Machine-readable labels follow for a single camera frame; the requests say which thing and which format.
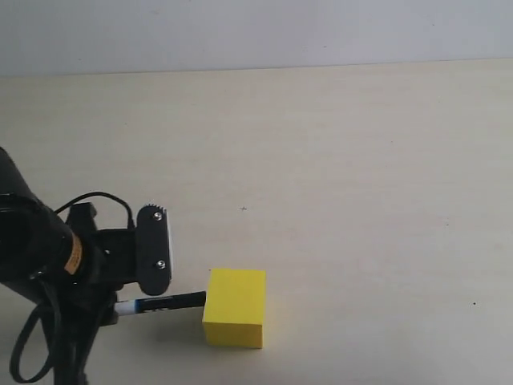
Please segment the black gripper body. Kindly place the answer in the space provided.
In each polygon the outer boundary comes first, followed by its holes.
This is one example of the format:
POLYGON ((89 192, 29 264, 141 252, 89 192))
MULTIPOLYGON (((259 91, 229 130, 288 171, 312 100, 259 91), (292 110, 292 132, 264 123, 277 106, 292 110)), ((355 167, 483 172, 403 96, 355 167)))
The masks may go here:
POLYGON ((127 211, 121 229, 99 229, 91 203, 71 206, 66 224, 82 245, 82 260, 68 295, 70 304, 90 316, 99 316, 102 326, 114 325, 117 292, 135 280, 135 222, 127 211))

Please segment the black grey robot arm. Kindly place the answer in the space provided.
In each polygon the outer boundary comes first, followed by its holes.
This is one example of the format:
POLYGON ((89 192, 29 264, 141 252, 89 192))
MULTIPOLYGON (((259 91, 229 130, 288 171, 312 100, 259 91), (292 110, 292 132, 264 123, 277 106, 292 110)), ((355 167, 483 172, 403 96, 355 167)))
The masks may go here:
POLYGON ((33 320, 99 316, 117 322, 117 290, 106 278, 112 253, 101 245, 92 207, 68 203, 68 218, 39 200, 1 151, 1 283, 34 303, 33 320))

